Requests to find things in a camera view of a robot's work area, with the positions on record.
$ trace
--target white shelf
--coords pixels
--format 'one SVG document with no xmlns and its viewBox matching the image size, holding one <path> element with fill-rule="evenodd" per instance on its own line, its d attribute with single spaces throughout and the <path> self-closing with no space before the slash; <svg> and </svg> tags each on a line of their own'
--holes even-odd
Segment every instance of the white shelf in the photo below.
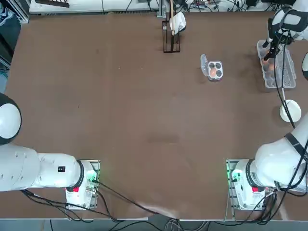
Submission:
<svg viewBox="0 0 308 231">
<path fill-rule="evenodd" d="M 103 0 L 104 11 L 124 11 L 130 0 Z M 69 8 L 38 4 L 34 0 L 31 1 L 29 12 L 38 13 L 90 13 L 103 12 L 102 0 L 68 0 Z M 152 9 L 157 9 L 156 0 L 150 2 Z M 133 0 L 128 10 L 149 10 L 148 3 L 138 3 Z"/>
</svg>

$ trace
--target egg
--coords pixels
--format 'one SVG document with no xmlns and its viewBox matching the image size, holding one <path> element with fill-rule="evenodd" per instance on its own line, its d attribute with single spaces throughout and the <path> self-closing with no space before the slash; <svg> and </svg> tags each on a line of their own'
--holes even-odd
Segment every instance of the egg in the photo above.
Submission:
<svg viewBox="0 0 308 231">
<path fill-rule="evenodd" d="M 264 60 L 264 59 L 262 59 L 262 63 L 263 63 L 263 65 L 267 65 L 268 63 L 269 63 L 269 60 Z"/>
<path fill-rule="evenodd" d="M 274 64 L 269 65 L 269 71 L 274 71 Z"/>
<path fill-rule="evenodd" d="M 216 68 L 212 68 L 212 69 L 210 70 L 210 76 L 211 76 L 211 77 L 215 77 L 215 76 L 216 76 L 216 72 L 217 72 Z"/>
</svg>

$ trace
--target black label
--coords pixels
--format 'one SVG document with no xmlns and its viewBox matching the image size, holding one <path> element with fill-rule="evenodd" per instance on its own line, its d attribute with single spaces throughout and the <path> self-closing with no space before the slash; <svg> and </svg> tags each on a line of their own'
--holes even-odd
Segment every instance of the black label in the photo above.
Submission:
<svg viewBox="0 0 308 231">
<path fill-rule="evenodd" d="M 65 166 L 59 166 L 58 172 L 65 172 Z"/>
</svg>

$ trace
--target tabletop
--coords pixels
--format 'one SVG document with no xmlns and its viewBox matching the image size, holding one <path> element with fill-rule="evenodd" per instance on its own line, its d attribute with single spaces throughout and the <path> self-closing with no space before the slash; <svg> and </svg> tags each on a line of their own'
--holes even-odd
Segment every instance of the tabletop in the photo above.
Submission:
<svg viewBox="0 0 308 231">
<path fill-rule="evenodd" d="M 154 13 L 33 17 L 22 27 L 6 90 L 23 116 L 14 143 L 101 160 L 101 181 L 164 215 L 224 219 L 226 159 L 254 158 L 291 130 L 279 118 L 277 92 L 264 88 L 256 50 L 272 14 L 187 13 L 174 54 L 162 52 Z M 307 48 L 290 46 L 297 86 L 286 92 L 303 114 Z M 220 82 L 203 76 L 203 53 L 222 61 Z M 61 189 L 35 192 L 65 201 Z M 102 192 L 117 218 L 149 215 Z M 0 194 L 1 218 L 64 217 L 20 192 Z M 307 198 L 287 196 L 283 219 L 306 220 L 304 205 Z M 105 211 L 100 201 L 97 210 Z"/>
</svg>

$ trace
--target egg carton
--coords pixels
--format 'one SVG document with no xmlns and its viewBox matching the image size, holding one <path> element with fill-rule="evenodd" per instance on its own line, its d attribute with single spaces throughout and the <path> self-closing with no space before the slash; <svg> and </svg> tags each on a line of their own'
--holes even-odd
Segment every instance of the egg carton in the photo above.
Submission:
<svg viewBox="0 0 308 231">
<path fill-rule="evenodd" d="M 264 61 L 263 58 L 269 51 L 269 45 L 263 48 L 265 40 L 260 40 L 257 43 L 257 53 L 260 59 L 262 74 L 264 79 L 264 84 L 266 88 L 272 89 L 276 88 L 275 78 L 274 78 L 274 59 L 268 59 Z M 283 64 L 283 46 L 280 45 L 280 52 L 276 55 L 276 78 L 278 87 L 282 86 L 282 64 Z M 289 50 L 285 49 L 285 61 L 284 61 L 284 71 L 283 71 L 283 87 L 284 88 L 295 88 L 296 87 L 296 74 L 294 69 L 294 63 L 291 58 Z"/>
<path fill-rule="evenodd" d="M 200 57 L 201 70 L 209 80 L 220 80 L 223 77 L 221 61 L 208 61 L 205 54 Z"/>
</svg>

